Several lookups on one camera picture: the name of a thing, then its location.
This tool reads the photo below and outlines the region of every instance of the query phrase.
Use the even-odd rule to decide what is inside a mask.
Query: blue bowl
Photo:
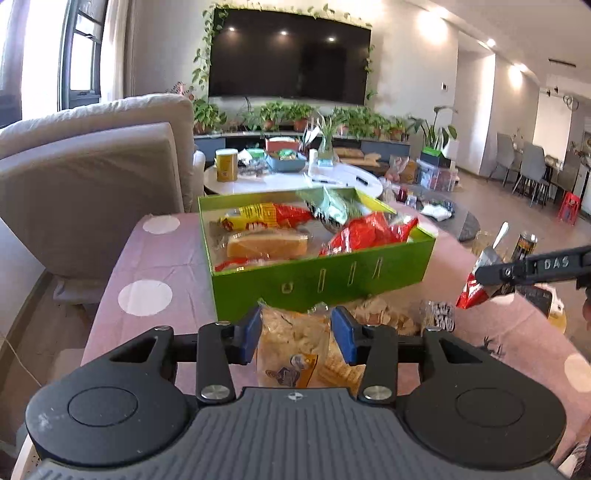
[[[306,166],[306,157],[301,153],[297,153],[295,160],[278,160],[270,155],[265,157],[265,161],[273,171],[279,171],[282,173],[298,172]]]

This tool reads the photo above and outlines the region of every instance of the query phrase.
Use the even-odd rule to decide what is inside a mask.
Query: yellow can
[[[236,148],[216,150],[216,170],[218,181],[236,181],[238,179],[238,150]]]

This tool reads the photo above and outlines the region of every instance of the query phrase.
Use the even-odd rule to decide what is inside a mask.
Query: sofa cushion
[[[183,206],[189,211],[193,201],[193,105],[181,95],[156,93],[130,97],[17,122],[0,131],[0,160],[78,135],[160,122],[168,122],[173,129]]]

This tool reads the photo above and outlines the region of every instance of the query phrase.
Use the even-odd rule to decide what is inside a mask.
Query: table
[[[417,215],[406,205],[394,206],[402,213]],[[423,281],[382,295],[400,308],[420,299],[455,304],[476,257],[429,219],[419,218],[422,227],[437,235]],[[215,320],[199,215],[147,216],[134,228],[115,265],[83,364],[152,327],[170,325],[176,334],[194,333]],[[591,420],[591,391],[584,383],[591,377],[591,369],[576,348],[518,294],[458,310],[454,334],[474,345],[482,345],[485,336],[502,344],[502,361],[559,397],[567,426],[553,463],[564,460]],[[257,385],[254,364],[231,365],[230,370],[237,392],[246,385]],[[416,367],[411,370],[399,371],[399,394],[416,387]],[[195,380],[193,364],[178,365],[176,386],[182,392],[194,394]]]
[[[480,222],[478,218],[462,205],[447,197],[443,192],[434,192],[421,185],[405,185],[405,187],[423,203],[428,203],[429,200],[445,200],[451,202],[454,208],[453,216],[441,222],[436,222],[437,227],[454,236],[459,242],[469,242],[476,238],[476,234],[480,231]],[[384,197],[388,203],[394,201],[394,195],[385,193]],[[400,203],[394,205],[394,208],[398,210]]]
[[[230,195],[233,193],[254,193],[254,192],[277,192],[281,190],[301,190],[314,187],[332,185],[324,183],[311,183],[304,177],[304,168],[299,173],[269,173],[261,177],[238,175],[237,181],[217,181],[217,170],[215,166],[205,170],[203,185],[213,193]],[[355,187],[370,197],[377,198],[382,194],[382,184],[371,173],[353,165],[337,163],[334,167],[323,167],[318,169],[319,177],[336,180],[342,183],[338,186]],[[359,177],[367,182],[364,185],[357,180]]]

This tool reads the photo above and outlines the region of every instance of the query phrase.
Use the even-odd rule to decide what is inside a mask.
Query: ceiling
[[[409,1],[436,11],[478,40],[493,38],[494,50],[511,62],[524,63],[541,86],[553,87],[552,82],[564,78],[575,80],[565,82],[570,89],[588,84],[585,93],[569,93],[588,95],[591,90],[591,8],[583,0]],[[551,64],[548,58],[575,63],[577,68]]]

